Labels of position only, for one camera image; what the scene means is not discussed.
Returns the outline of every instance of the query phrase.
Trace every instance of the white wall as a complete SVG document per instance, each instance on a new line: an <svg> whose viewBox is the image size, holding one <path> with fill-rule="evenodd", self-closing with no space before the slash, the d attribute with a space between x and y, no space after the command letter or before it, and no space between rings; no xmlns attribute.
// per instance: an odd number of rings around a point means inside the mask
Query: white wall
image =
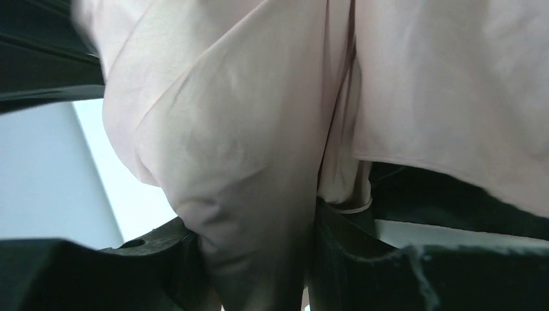
<svg viewBox="0 0 549 311"><path fill-rule="evenodd" d="M159 227L176 215L164 192L139 182L116 156L102 121L103 100L74 103L124 241Z"/></svg>
<svg viewBox="0 0 549 311"><path fill-rule="evenodd" d="M70 103L0 115L0 238L122 237Z"/></svg>

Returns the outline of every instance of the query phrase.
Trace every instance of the wrinkled fabric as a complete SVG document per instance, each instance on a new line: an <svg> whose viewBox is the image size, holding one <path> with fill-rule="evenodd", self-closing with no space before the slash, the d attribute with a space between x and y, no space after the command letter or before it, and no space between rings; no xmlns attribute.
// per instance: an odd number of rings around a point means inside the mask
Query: wrinkled fabric
<svg viewBox="0 0 549 311"><path fill-rule="evenodd" d="M200 236L228 311L299 308L325 146L329 202L383 161L549 216L549 4L356 0L345 75L349 5L74 0L113 148Z"/></svg>

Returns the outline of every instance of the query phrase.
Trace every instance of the garment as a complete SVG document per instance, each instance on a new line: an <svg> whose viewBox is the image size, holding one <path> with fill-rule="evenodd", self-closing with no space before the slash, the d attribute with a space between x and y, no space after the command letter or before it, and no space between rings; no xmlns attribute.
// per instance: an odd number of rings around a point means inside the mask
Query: garment
<svg viewBox="0 0 549 311"><path fill-rule="evenodd" d="M349 11L350 0L74 0L101 57L113 148L200 236L228 311L299 308L325 145L329 202L350 196L360 161L365 176L382 161L549 216L549 4L356 0L346 75Z"/></svg>

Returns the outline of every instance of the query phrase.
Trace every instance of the cloth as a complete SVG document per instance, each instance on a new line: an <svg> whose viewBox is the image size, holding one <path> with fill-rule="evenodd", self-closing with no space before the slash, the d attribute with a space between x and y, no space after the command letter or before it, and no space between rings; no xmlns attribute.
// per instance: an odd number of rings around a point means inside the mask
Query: cloth
<svg viewBox="0 0 549 311"><path fill-rule="evenodd" d="M225 309L298 310L350 1L73 4L113 148L200 236ZM540 0L356 0L318 194L343 202L359 162L384 161L549 216L548 17Z"/></svg>

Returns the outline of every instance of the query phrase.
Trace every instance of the pink fabric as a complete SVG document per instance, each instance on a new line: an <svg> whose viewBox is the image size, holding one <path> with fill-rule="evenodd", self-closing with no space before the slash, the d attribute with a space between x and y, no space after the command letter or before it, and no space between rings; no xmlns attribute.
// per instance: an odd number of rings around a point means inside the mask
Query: pink fabric
<svg viewBox="0 0 549 311"><path fill-rule="evenodd" d="M299 308L349 4L74 1L113 148L199 234L226 310ZM549 216L549 4L356 0L355 18L319 194L341 202L360 160L386 161Z"/></svg>

